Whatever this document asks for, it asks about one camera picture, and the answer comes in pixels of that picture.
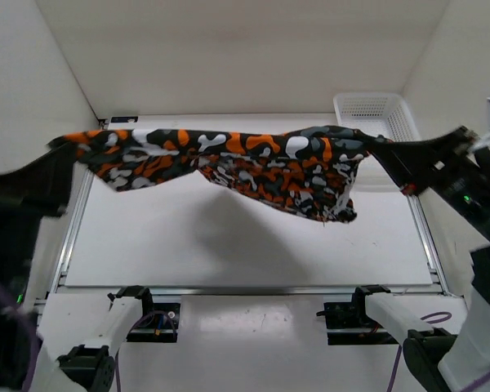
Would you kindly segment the orange camouflage shorts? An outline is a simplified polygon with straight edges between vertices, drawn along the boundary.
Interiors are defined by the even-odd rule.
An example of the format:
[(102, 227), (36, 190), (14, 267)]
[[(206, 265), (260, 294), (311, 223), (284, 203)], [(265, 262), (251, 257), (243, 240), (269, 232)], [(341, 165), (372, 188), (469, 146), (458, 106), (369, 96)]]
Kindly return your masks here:
[(270, 207), (312, 221), (350, 223), (350, 191), (373, 143), (359, 129), (309, 127), (283, 134), (188, 129), (98, 130), (60, 136), (79, 163), (117, 192), (143, 189), (199, 172)]

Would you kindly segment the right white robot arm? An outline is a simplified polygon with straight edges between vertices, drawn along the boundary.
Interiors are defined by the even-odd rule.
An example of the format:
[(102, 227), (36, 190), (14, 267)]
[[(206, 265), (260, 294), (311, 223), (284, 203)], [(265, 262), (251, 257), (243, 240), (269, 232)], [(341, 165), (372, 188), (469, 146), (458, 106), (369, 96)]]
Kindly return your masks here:
[(367, 149), (407, 196), (431, 190), (483, 238), (470, 253), (473, 278), (462, 318), (446, 310), (419, 316), (383, 286), (361, 286), (350, 316), (376, 324), (397, 343), (399, 359), (427, 391), (490, 391), (490, 149), (460, 127), (433, 140), (364, 138)]

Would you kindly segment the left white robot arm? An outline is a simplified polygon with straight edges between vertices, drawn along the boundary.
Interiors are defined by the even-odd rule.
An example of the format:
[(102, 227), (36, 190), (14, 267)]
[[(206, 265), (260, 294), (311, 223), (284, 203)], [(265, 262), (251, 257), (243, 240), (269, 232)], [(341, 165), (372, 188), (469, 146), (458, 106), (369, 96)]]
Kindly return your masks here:
[(39, 229), (70, 200), (76, 145), (64, 142), (0, 175), (0, 391), (108, 391), (118, 352), (136, 327), (152, 323), (152, 296), (130, 286), (106, 299), (26, 300)]

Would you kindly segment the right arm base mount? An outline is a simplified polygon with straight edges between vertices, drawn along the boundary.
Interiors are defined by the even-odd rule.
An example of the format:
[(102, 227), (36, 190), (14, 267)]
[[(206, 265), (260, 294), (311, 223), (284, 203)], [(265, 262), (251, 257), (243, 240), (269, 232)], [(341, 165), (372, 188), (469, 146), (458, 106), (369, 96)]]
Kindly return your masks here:
[(379, 293), (391, 293), (386, 286), (357, 287), (349, 302), (325, 302), (316, 313), (325, 321), (328, 345), (396, 345), (397, 341), (366, 314), (365, 299)]

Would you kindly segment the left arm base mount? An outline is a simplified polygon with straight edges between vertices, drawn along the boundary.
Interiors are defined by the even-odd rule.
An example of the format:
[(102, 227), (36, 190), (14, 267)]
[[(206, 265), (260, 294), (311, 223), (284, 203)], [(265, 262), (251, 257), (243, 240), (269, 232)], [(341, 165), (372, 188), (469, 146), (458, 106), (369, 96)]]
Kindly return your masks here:
[(134, 318), (133, 327), (127, 334), (127, 342), (176, 343), (180, 323), (180, 302), (154, 298), (148, 287), (139, 285), (122, 287), (107, 295), (112, 309), (121, 299), (139, 301), (141, 315)]

